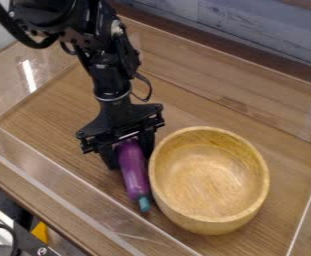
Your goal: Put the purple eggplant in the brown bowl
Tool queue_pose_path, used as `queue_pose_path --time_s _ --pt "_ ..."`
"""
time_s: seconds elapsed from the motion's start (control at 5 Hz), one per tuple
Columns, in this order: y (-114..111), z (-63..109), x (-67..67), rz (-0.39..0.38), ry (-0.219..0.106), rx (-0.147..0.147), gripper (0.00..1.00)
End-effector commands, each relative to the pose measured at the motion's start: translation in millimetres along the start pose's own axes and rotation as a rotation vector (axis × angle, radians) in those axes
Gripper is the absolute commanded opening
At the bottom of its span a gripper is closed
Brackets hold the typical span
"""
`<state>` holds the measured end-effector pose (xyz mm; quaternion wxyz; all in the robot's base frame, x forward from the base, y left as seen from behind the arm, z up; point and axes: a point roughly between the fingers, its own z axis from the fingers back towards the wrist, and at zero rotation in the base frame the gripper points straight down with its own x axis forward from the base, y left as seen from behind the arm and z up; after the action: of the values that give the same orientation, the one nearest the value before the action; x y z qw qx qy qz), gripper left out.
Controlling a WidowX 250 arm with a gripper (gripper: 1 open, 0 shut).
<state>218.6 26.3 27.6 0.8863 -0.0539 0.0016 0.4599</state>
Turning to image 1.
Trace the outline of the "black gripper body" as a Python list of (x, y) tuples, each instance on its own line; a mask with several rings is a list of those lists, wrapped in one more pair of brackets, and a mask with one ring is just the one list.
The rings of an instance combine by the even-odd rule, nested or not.
[(163, 105), (133, 104), (129, 97), (116, 101), (101, 101), (97, 117), (76, 132), (84, 154), (103, 146), (136, 137), (144, 132), (164, 126)]

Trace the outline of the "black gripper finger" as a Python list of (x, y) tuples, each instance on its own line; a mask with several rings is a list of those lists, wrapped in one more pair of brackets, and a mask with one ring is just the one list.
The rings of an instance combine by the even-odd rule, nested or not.
[(153, 147), (155, 147), (155, 132), (152, 130), (144, 131), (139, 136), (139, 144), (143, 150), (145, 158), (151, 157)]
[(119, 163), (117, 163), (117, 155), (116, 155), (113, 146), (112, 145), (103, 146), (99, 149), (99, 155), (108, 169), (116, 170), (119, 168)]

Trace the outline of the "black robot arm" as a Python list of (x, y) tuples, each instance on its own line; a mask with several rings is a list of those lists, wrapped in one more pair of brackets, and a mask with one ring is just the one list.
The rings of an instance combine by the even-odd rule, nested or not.
[(116, 169), (117, 144), (136, 138), (144, 155), (153, 150), (155, 132), (164, 125), (163, 105), (143, 97), (135, 104), (131, 81), (140, 52), (133, 48), (117, 12), (105, 0), (9, 0), (0, 3), (0, 24), (25, 46), (57, 43), (75, 56), (93, 82), (97, 117), (76, 132), (81, 151), (100, 155)]

